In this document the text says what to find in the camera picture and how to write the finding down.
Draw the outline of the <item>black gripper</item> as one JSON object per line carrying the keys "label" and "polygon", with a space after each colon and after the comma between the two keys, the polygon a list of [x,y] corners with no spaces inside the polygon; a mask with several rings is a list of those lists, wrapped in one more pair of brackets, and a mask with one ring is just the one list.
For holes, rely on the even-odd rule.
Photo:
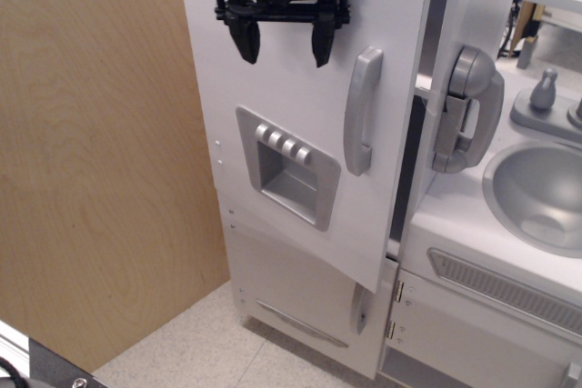
{"label": "black gripper", "polygon": [[261,22],[312,24],[317,68],[328,63],[336,27],[350,22],[348,0],[216,0],[215,12],[249,64],[258,58]]}

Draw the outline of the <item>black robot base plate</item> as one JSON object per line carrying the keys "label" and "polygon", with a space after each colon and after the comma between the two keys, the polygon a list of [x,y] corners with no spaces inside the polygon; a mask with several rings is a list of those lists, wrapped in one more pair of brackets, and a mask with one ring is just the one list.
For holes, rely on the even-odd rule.
{"label": "black robot base plate", "polygon": [[107,384],[2,321],[1,386],[106,388]]}

